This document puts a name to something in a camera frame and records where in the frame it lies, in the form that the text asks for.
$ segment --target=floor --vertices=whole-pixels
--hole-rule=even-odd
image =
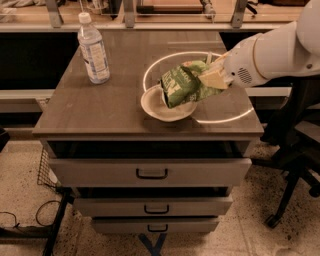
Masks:
[[[268,158],[275,150],[276,147],[259,142],[252,156]],[[0,153],[0,211],[13,213],[20,226],[39,226],[36,220],[42,225],[50,224],[58,204],[49,201],[61,199],[53,190],[38,184],[41,152],[41,144],[28,131],[13,130],[11,140]],[[320,199],[309,196],[303,181],[299,181],[281,223],[275,229],[263,224],[277,209],[285,185],[278,170],[252,166],[241,186],[233,189],[234,203],[225,216],[219,217],[215,232],[167,234],[161,255],[319,255]],[[1,227],[14,225],[13,215],[0,214]],[[90,219],[68,205],[53,255],[159,255],[147,250],[141,235],[97,234]],[[156,248],[159,235],[145,238]],[[0,255],[42,255],[45,242],[1,240]]]

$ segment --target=white bottle cap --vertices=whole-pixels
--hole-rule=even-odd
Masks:
[[[88,12],[80,12],[78,17],[81,24],[91,23],[91,16]]]

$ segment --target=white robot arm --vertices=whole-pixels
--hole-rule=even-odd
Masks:
[[[224,58],[224,80],[253,87],[273,78],[320,74],[320,0],[311,0],[298,21],[242,40]]]

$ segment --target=plastic bottle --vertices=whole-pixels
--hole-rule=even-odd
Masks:
[[[78,32],[78,40],[88,76],[92,83],[102,84],[110,77],[102,36],[99,30],[91,24],[89,13],[81,12],[79,21],[81,27]]]

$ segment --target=bottle label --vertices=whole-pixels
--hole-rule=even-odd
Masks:
[[[110,72],[103,42],[88,45],[81,43],[80,48],[89,77],[93,80],[109,78]]]

